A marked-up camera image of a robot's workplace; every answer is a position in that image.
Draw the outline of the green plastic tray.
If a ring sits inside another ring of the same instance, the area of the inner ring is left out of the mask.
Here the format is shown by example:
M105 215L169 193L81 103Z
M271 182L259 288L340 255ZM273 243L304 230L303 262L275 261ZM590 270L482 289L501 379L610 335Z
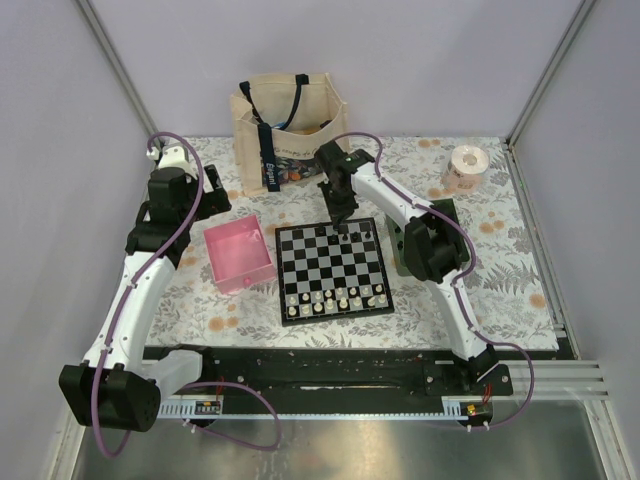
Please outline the green plastic tray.
M434 213L415 209L395 199L383 203L393 223L392 245L403 265L420 281L443 282L470 260L462 234L452 225L458 216L452 199L436 200L429 206Z

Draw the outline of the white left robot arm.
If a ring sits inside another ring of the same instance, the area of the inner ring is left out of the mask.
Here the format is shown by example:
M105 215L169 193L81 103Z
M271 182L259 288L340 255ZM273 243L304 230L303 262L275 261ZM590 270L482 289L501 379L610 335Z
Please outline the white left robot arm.
M107 317L82 361L60 373L62 394L82 426L145 432L161 403L182 387L205 395L216 386L215 368L193 350L173 349L153 364L143 362L153 318L191 242L191 227L231 208L216 168L190 162L190 153L180 140L149 151L157 165L127 236Z

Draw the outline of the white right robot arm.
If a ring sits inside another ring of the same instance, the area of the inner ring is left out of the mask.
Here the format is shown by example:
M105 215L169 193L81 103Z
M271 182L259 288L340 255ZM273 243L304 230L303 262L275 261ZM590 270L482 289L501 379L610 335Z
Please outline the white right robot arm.
M335 226L354 214L362 197L399 227L405 266L426 283L445 321L455 355L456 386L466 395L480 394L490 385L498 358L490 342L480 337L462 281L463 267L475 265L475 254L460 230L455 206L434 205L410 194L383 175L379 159L362 149L347 153L330 141L319 147L314 159L326 176L319 187Z

